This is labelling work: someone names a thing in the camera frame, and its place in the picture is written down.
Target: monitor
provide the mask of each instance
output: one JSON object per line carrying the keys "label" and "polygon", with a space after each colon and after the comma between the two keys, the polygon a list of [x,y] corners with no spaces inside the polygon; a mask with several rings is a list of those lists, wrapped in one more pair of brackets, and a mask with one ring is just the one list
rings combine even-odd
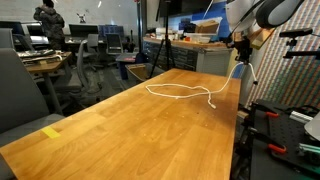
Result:
{"label": "monitor", "polygon": [[69,24],[72,37],[88,37],[88,34],[99,34],[97,25]]}
{"label": "monitor", "polygon": [[17,21],[0,21],[0,28],[10,28],[12,29],[12,34],[25,35],[21,22]]}
{"label": "monitor", "polygon": [[30,36],[45,36],[41,25],[27,25]]}

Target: wooden tabletop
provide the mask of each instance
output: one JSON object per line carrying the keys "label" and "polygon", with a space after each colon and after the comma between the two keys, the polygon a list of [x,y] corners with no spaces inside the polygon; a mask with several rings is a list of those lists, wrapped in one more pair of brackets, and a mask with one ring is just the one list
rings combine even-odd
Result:
{"label": "wooden tabletop", "polygon": [[32,65],[27,66],[27,70],[29,73],[52,73],[57,71],[62,65],[65,60],[72,58],[71,52],[65,52],[62,54],[62,61],[50,62],[47,64],[39,64],[39,65]]}
{"label": "wooden tabletop", "polygon": [[[18,179],[229,180],[240,80],[213,95],[172,99],[145,86],[220,89],[225,77],[172,69],[0,149]],[[186,95],[201,90],[154,91]]]}
{"label": "wooden tabletop", "polygon": [[[149,37],[144,37],[144,41],[147,42],[152,42],[152,43],[161,43],[161,40],[155,39],[155,38],[149,38]],[[175,47],[181,47],[181,48],[202,48],[202,49],[207,49],[207,48],[226,48],[226,45],[221,42],[215,42],[215,43],[196,43],[196,42],[188,42],[188,41],[171,41],[172,46]]]}

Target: office chair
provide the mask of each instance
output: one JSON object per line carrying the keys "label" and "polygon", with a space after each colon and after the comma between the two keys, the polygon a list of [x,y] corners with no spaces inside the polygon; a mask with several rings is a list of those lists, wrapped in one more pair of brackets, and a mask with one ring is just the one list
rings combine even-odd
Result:
{"label": "office chair", "polygon": [[122,42],[119,34],[105,34],[107,39],[106,53],[112,55],[115,59],[116,56],[123,53]]}
{"label": "office chair", "polygon": [[[99,34],[88,34],[88,39],[87,39],[88,52],[83,52],[83,58],[94,57],[94,60],[98,61],[100,57],[98,45],[99,45]],[[92,64],[91,62],[89,62],[89,67],[94,72],[96,72],[97,71],[96,68],[103,68],[103,65]]]}
{"label": "office chair", "polygon": [[89,91],[89,83],[84,74],[83,58],[84,58],[84,46],[87,40],[83,40],[80,44],[78,57],[77,57],[77,68],[71,70],[70,76],[60,76],[54,83],[54,88],[57,93],[65,94],[69,97],[70,101],[62,105],[62,109],[66,108],[71,103],[76,103],[82,108],[86,108],[81,104],[82,95]]}
{"label": "office chair", "polygon": [[0,28],[0,39],[0,48],[15,48],[12,38],[12,29]]}
{"label": "office chair", "polygon": [[[49,114],[46,102],[12,48],[0,49],[0,147],[55,123],[63,116]],[[0,158],[0,179],[14,177]]]}
{"label": "office chair", "polygon": [[32,44],[26,40],[26,37],[21,34],[13,34],[14,38],[17,38],[17,40],[22,45],[22,48],[24,51],[35,51]]}

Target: person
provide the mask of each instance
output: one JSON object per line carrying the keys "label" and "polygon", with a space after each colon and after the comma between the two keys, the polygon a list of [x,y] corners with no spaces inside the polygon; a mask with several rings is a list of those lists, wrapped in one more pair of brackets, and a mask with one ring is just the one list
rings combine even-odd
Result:
{"label": "person", "polygon": [[43,0],[43,5],[35,9],[33,18],[41,21],[44,34],[49,40],[53,50],[66,50],[65,37],[62,28],[64,28],[64,19],[54,9],[54,3],[51,0]]}

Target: tripod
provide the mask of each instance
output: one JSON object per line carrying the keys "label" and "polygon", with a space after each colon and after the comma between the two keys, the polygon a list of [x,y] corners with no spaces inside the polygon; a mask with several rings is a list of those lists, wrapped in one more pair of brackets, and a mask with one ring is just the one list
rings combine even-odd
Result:
{"label": "tripod", "polygon": [[[157,19],[156,19],[156,20],[158,20],[158,16],[159,16],[159,12],[160,12],[160,6],[161,6],[161,1],[162,1],[162,0],[160,0],[160,2],[159,2],[158,12],[157,12]],[[167,7],[166,7],[167,12],[166,12],[166,17],[165,17],[166,34],[165,34],[165,39],[162,39],[162,40],[161,40],[160,48],[159,48],[159,50],[158,50],[156,59],[154,60],[154,64],[153,64],[153,66],[152,66],[152,70],[151,70],[151,73],[150,73],[149,78],[152,78],[154,69],[155,69],[155,67],[156,67],[156,65],[157,65],[157,62],[158,62],[158,59],[159,59],[159,55],[160,55],[161,49],[162,49],[162,47],[163,47],[163,43],[165,43],[165,48],[166,48],[167,70],[170,69],[170,55],[171,55],[171,60],[172,60],[172,67],[175,67],[175,62],[174,62],[174,57],[173,57],[172,47],[171,47],[171,41],[170,41],[169,35],[168,35],[169,9],[170,9],[171,0],[164,0],[164,1],[166,2],[166,6],[167,6]]]}

